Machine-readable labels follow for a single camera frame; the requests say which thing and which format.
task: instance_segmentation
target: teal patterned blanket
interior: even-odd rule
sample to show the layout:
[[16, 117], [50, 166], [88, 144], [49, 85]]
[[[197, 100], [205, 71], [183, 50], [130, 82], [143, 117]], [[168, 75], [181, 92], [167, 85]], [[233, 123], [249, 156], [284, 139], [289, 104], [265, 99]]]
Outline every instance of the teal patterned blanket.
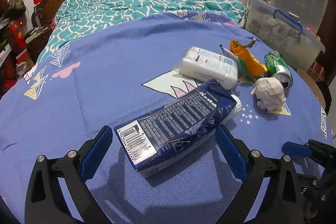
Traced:
[[132, 19], [175, 10], [224, 13], [237, 24], [244, 15], [240, 0], [65, 0], [56, 13], [57, 26], [37, 62], [75, 38]]

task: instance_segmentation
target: metal screw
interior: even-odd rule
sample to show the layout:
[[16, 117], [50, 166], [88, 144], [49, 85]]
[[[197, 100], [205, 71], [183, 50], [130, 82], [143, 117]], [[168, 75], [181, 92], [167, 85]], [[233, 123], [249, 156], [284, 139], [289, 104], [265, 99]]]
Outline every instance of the metal screw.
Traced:
[[254, 156], [254, 157], [256, 157], [256, 158], [258, 158], [258, 157], [260, 156], [260, 152], [257, 151], [257, 150], [253, 150], [253, 151], [251, 152], [251, 154], [252, 154], [252, 156]]
[[44, 156], [41, 155], [41, 156], [38, 156], [37, 161], [38, 161], [38, 162], [43, 162], [44, 159], [45, 159]]
[[74, 151], [74, 150], [72, 150], [72, 151], [70, 151], [70, 152], [68, 153], [68, 157], [69, 157], [69, 158], [73, 158], [74, 156], [76, 156], [76, 154], [77, 154], [77, 152]]
[[288, 155], [284, 155], [283, 159], [284, 159], [285, 161], [291, 161], [291, 157], [288, 156]]

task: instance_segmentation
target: printed bedsheet pattern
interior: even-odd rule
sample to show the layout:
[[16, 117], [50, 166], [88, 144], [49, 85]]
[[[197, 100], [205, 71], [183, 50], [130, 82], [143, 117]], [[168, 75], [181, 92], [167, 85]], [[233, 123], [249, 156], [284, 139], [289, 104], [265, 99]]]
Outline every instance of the printed bedsheet pattern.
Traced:
[[[0, 100], [0, 195], [24, 224], [25, 198], [39, 155], [54, 159], [78, 150], [104, 125], [111, 128], [172, 102], [199, 82], [174, 66], [190, 47], [221, 52], [230, 40], [254, 37], [223, 15], [179, 10], [162, 13], [76, 39], [35, 65]], [[260, 61], [271, 49], [257, 39], [251, 53]], [[257, 107], [253, 86], [234, 92], [241, 112], [226, 123], [249, 149], [279, 159], [287, 141], [330, 144], [332, 131], [319, 101], [293, 70], [293, 86], [281, 112]], [[323, 168], [294, 159], [298, 173], [320, 178]], [[246, 221], [259, 210], [263, 181]], [[81, 220], [60, 180], [72, 215]], [[177, 163], [148, 179], [132, 167], [116, 135], [92, 180], [98, 205], [115, 224], [214, 224], [241, 187], [214, 136]]]
[[57, 26], [37, 61], [75, 38], [132, 19], [176, 10], [220, 12], [235, 23], [244, 15], [240, 0], [65, 0], [56, 13]]

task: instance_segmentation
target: blue gripper pad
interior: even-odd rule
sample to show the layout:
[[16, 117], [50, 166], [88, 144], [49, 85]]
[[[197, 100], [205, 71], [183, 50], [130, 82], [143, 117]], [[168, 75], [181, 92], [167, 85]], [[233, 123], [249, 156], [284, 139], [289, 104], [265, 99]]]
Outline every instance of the blue gripper pad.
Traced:
[[246, 161], [244, 157], [239, 153], [238, 148], [235, 146], [233, 141], [221, 126], [216, 128], [215, 136], [216, 142], [233, 175], [236, 179], [240, 179], [244, 183], [248, 177]]
[[86, 157], [82, 160], [81, 178], [84, 182], [92, 179], [95, 175], [101, 161], [112, 143], [112, 138], [112, 129], [110, 127], [105, 127], [103, 133], [95, 141], [92, 148], [86, 154]]
[[312, 154], [311, 149], [307, 145], [287, 142], [282, 146], [282, 152], [290, 157], [309, 157]]

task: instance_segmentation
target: crumpled tissue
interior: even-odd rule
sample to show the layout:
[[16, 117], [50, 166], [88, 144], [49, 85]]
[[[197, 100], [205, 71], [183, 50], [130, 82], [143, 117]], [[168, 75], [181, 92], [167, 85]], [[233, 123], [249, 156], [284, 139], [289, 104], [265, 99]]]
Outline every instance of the crumpled tissue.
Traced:
[[268, 111], [280, 110], [286, 101], [284, 88], [274, 77], [258, 79], [255, 83], [254, 94], [259, 99], [258, 108]]

